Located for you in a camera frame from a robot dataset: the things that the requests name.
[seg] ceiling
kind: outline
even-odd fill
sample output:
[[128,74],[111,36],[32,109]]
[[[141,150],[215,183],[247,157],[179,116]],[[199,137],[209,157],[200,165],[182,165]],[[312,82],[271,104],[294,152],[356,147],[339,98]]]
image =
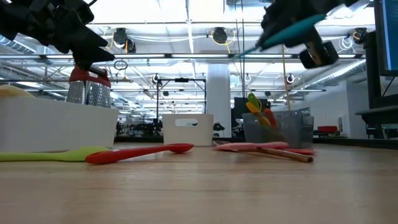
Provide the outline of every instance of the ceiling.
[[[117,48],[113,43],[113,33],[116,28],[124,27],[127,29],[127,35],[132,39],[137,47],[136,54],[227,54],[238,53],[243,48],[252,47],[260,36],[262,29],[260,22],[264,15],[263,6],[268,4],[257,4],[244,6],[243,11],[238,6],[235,11],[233,6],[228,6],[224,0],[98,0],[92,5],[91,10],[95,19],[87,26],[97,34],[103,36],[109,44],[107,49],[113,54],[125,54],[124,50]],[[219,45],[211,38],[211,32],[215,27],[224,27],[228,35],[227,45]],[[367,7],[356,11],[349,11],[347,8],[329,15],[326,20],[316,25],[324,41],[331,41],[340,55],[363,54],[361,45],[353,43],[352,37],[345,38],[347,34],[352,34],[356,27],[367,27],[368,30],[374,30],[373,8]],[[18,35],[16,41],[32,49],[40,49],[38,42],[30,37]],[[59,54],[56,49],[49,47],[50,54]],[[299,54],[305,47],[287,49],[285,54]],[[281,89],[284,88],[283,70],[284,66],[281,59],[282,47],[277,46],[260,52],[260,54],[277,54],[279,58],[264,60],[246,60],[245,62],[245,82],[249,89]],[[0,54],[21,54],[10,47],[0,45]],[[113,62],[99,63],[97,66],[106,68],[112,74],[112,79],[119,81],[126,77],[129,82],[113,83],[113,88],[118,90],[131,90],[130,92],[120,91],[117,94],[127,100],[128,104],[122,104],[116,100],[115,105],[119,109],[127,111],[126,113],[153,114],[149,108],[154,107],[155,92],[144,93],[143,89],[151,89],[152,78],[157,74],[160,78],[206,78],[208,75],[209,63],[228,63],[231,74],[232,89],[241,89],[241,81],[238,76],[241,73],[241,63],[238,60],[217,61],[208,59],[124,59],[129,66],[125,70],[118,71],[113,67]],[[306,70],[298,59],[286,60],[285,71],[292,74],[296,79],[291,88],[300,88],[307,82],[316,81],[317,77],[322,77],[330,72],[335,66],[347,65],[355,60],[340,60],[336,65]],[[7,59],[0,60],[3,68],[7,69],[12,65],[14,71],[18,73],[7,75],[6,72],[0,73],[3,79],[52,79],[54,82],[43,85],[42,88],[68,88],[67,82],[57,83],[57,80],[66,80],[73,69],[73,61],[65,59],[52,59],[51,65],[47,65],[37,60],[18,60]],[[19,85],[24,88],[32,88],[32,85]],[[186,113],[203,111],[203,100],[195,101],[192,99],[203,99],[203,92],[196,83],[174,83],[170,82],[166,88],[172,89],[196,89],[195,92],[170,92],[165,101],[163,109],[168,113]],[[313,86],[312,88],[322,88],[322,86]],[[263,91],[255,92],[263,97]],[[242,93],[233,91],[231,97],[241,96]],[[297,94],[297,98],[305,97],[304,94]],[[283,100],[283,95],[274,93],[271,96],[274,100]],[[173,106],[174,102],[180,100],[181,104],[178,110]]]

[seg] yellow sponge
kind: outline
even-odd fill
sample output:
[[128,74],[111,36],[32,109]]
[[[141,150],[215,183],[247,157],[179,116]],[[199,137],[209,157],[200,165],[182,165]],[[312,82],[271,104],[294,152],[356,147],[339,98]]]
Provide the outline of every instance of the yellow sponge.
[[7,96],[26,96],[26,97],[34,97],[32,94],[26,92],[25,90],[11,86],[11,85],[1,85],[0,86],[0,97]]

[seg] green utensil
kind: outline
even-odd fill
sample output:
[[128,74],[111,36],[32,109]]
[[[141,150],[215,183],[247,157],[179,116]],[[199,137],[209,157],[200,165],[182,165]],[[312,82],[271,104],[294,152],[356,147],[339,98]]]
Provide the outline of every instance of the green utensil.
[[260,104],[259,104],[259,100],[257,99],[256,96],[254,96],[253,93],[250,93],[250,94],[248,95],[248,100],[249,100],[249,102],[250,102],[251,104],[253,104],[253,106],[255,106],[259,111],[261,111]]
[[0,152],[0,162],[64,161],[84,162],[86,156],[109,150],[106,147],[86,146],[66,152]]

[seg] red spatula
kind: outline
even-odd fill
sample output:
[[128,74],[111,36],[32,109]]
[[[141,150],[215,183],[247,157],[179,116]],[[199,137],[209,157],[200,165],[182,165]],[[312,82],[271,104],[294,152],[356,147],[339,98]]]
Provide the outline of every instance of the red spatula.
[[156,152],[172,151],[174,153],[184,153],[189,151],[193,144],[168,144],[164,146],[142,147],[135,149],[121,149],[117,151],[104,151],[91,154],[86,157],[86,162],[89,164],[110,164],[121,161],[123,159],[130,159],[133,157],[144,156]]

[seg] desk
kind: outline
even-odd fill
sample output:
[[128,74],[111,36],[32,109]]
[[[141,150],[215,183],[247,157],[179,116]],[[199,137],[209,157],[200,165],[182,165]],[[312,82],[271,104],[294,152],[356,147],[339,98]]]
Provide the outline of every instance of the desk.
[[0,219],[2,224],[396,223],[398,151],[315,149],[313,164],[205,147],[105,166],[3,162]]

